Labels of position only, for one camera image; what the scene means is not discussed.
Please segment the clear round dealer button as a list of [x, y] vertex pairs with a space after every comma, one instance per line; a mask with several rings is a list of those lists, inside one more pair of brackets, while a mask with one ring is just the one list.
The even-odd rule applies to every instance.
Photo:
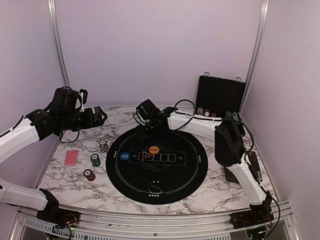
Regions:
[[160, 194], [163, 192], [164, 190], [164, 186], [160, 181], [152, 181], [149, 185], [148, 185], [148, 190], [150, 193], [152, 194]]

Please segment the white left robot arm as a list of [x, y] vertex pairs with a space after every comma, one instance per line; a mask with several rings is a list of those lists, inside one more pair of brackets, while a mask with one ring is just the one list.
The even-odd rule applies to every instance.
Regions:
[[[107, 118], [108, 115], [99, 106], [58, 112], [46, 108], [36, 109], [0, 135], [0, 161], [6, 161], [25, 147], [52, 134], [60, 136], [64, 131], [78, 132], [103, 126]], [[0, 181], [0, 201], [3, 204], [34, 209], [37, 211], [37, 218], [51, 223], [59, 223], [67, 215], [48, 190], [31, 189], [4, 179]]]

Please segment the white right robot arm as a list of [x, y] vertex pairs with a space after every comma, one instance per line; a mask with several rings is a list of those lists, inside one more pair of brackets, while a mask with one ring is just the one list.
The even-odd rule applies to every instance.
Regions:
[[213, 141], [215, 160], [235, 176], [249, 200], [249, 210], [231, 214], [230, 222], [235, 228], [274, 220], [271, 203], [275, 199], [263, 187], [261, 172], [250, 161], [249, 151], [244, 146], [239, 129], [243, 123], [235, 120], [233, 115], [224, 118], [202, 116], [179, 111], [177, 106], [160, 110], [147, 99], [136, 107], [134, 118], [138, 122], [136, 131], [142, 139], [159, 130], [168, 130], [183, 131]]

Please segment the round black poker mat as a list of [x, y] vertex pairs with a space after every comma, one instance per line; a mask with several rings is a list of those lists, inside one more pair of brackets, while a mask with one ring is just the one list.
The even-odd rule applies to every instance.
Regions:
[[[159, 147], [159, 153], [142, 162], [143, 151], [149, 152], [151, 146]], [[120, 159], [124, 152], [130, 154], [127, 161]], [[159, 131], [141, 140], [132, 128], [112, 143], [105, 166], [111, 183], [124, 196], [143, 204], [164, 205], [183, 200], [201, 186], [208, 171], [208, 157], [190, 133]], [[149, 191], [152, 181], [163, 184], [162, 193]]]

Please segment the left aluminium frame post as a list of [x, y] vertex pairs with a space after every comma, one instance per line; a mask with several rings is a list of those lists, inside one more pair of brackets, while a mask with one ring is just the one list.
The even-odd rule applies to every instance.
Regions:
[[54, 42], [54, 47], [57, 55], [59, 69], [62, 76], [62, 81], [65, 86], [70, 87], [71, 85], [70, 85], [70, 80], [68, 76], [68, 71], [66, 68], [66, 63], [65, 63], [65, 58], [64, 58], [63, 48], [61, 43], [61, 37], [60, 37], [60, 31], [59, 31], [56, 1], [48, 0], [47, 3], [48, 3], [48, 12], [49, 12], [51, 30], [53, 34], [53, 42]]

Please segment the blue small blind button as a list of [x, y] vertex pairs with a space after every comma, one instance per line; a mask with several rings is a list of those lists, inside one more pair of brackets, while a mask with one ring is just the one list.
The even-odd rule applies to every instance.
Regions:
[[122, 161], [128, 161], [130, 159], [130, 154], [128, 152], [122, 152], [120, 155], [119, 155], [119, 158], [122, 160]]

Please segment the aluminium front rail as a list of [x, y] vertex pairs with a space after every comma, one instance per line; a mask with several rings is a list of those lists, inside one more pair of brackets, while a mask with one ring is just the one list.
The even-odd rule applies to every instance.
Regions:
[[232, 211], [187, 215], [154, 215], [105, 212], [75, 207], [77, 227], [57, 229], [36, 218], [36, 211], [20, 208], [9, 235], [11, 240], [298, 240], [287, 201], [272, 205], [274, 220], [234, 228]]

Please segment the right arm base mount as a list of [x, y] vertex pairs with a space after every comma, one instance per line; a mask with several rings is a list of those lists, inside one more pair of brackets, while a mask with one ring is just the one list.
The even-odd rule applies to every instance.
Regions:
[[253, 212], [251, 210], [235, 212], [230, 215], [229, 222], [233, 225], [234, 229], [241, 229], [260, 225], [273, 221], [274, 215], [267, 213], [263, 215], [261, 212]]

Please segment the orange big blind button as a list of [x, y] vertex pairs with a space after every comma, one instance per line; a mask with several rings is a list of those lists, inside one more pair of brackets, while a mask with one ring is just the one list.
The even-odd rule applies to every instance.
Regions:
[[154, 145], [154, 146], [151, 146], [151, 147], [149, 148], [149, 152], [150, 152], [151, 154], [153, 154], [153, 155], [158, 154], [159, 151], [160, 151], [159, 147], [158, 147], [158, 146], [155, 146], [155, 145]]

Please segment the black floral rectangular tray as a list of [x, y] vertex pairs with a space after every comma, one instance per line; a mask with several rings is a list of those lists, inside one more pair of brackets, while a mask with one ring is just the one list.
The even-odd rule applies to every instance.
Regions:
[[[262, 182], [262, 172], [259, 166], [257, 155], [254, 151], [249, 151], [246, 157], [247, 161], [251, 165], [251, 170], [253, 170], [253, 177], [256, 181]], [[239, 184], [239, 181], [235, 177], [235, 175], [226, 167], [223, 167], [225, 179], [228, 182]]]

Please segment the red playing card deck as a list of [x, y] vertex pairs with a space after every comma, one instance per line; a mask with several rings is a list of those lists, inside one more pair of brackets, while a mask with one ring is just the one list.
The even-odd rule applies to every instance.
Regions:
[[76, 166], [78, 162], [78, 150], [68, 150], [65, 155], [64, 165], [66, 167]]

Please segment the right aluminium frame post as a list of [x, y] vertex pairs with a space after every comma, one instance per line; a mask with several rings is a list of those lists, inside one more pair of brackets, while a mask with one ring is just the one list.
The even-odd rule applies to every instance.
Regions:
[[267, 24], [267, 17], [269, 12], [269, 6], [270, 1], [269, 0], [262, 0], [261, 1], [261, 8], [260, 8], [260, 14], [259, 14], [259, 20], [257, 25], [257, 32], [253, 47], [253, 52], [248, 68], [248, 72], [245, 79], [245, 90], [243, 94], [243, 99], [240, 107], [240, 111], [242, 112], [244, 110], [246, 101], [248, 99], [249, 91], [253, 82], [254, 74], [255, 74], [255, 68], [258, 61], [259, 54], [261, 52], [265, 30], [266, 30], [266, 24]]

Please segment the green chips in case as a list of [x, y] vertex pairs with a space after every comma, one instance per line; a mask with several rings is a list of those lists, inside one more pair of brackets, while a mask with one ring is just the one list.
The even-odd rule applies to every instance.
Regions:
[[226, 117], [230, 117], [232, 118], [233, 120], [237, 121], [237, 122], [241, 122], [241, 118], [240, 118], [240, 115], [238, 112], [231, 112], [231, 111], [227, 111], [225, 113], [225, 116]]

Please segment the aluminium frame post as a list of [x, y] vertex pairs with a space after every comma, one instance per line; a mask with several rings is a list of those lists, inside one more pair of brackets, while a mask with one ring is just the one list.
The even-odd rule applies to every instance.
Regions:
[[54, 47], [57, 55], [59, 69], [62, 76], [62, 81], [65, 86], [70, 87], [71, 85], [70, 85], [70, 80], [68, 76], [68, 71], [66, 68], [66, 63], [65, 63], [65, 58], [64, 58], [63, 48], [61, 43], [61, 37], [60, 37], [60, 31], [59, 31], [56, 1], [48, 0], [47, 3], [48, 3], [48, 12], [49, 12], [51, 30], [53, 34], [53, 42], [54, 42]]
[[245, 79], [245, 90], [243, 94], [243, 99], [240, 107], [240, 111], [242, 112], [244, 110], [246, 101], [248, 99], [249, 91], [253, 82], [254, 74], [255, 74], [255, 68], [258, 61], [259, 54], [261, 52], [265, 30], [266, 30], [266, 24], [267, 24], [267, 17], [269, 12], [269, 6], [270, 1], [269, 0], [262, 0], [261, 1], [261, 8], [260, 8], [260, 14], [259, 14], [259, 20], [257, 25], [257, 32], [253, 47], [253, 52], [248, 68], [248, 72]]

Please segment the green chip stack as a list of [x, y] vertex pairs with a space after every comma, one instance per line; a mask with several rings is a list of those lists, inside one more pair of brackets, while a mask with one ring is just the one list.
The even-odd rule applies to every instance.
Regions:
[[101, 160], [97, 153], [94, 153], [90, 156], [90, 161], [93, 167], [99, 167], [101, 165]]

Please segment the red chip stack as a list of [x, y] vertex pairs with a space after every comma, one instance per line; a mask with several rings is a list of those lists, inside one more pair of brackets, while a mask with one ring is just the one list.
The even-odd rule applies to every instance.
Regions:
[[96, 179], [96, 175], [94, 174], [94, 172], [91, 169], [84, 170], [83, 175], [90, 182], [92, 182]]

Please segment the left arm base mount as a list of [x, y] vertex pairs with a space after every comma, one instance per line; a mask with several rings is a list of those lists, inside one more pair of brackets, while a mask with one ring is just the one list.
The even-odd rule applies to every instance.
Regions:
[[76, 227], [79, 222], [80, 213], [77, 211], [57, 209], [52, 211], [38, 211], [36, 217], [40, 220], [56, 224], [58, 227]]

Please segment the black poker chip case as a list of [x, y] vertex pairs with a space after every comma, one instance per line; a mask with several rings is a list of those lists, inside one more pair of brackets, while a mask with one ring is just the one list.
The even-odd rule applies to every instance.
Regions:
[[209, 109], [218, 118], [226, 112], [239, 112], [246, 84], [237, 80], [201, 75], [198, 81], [196, 109]]

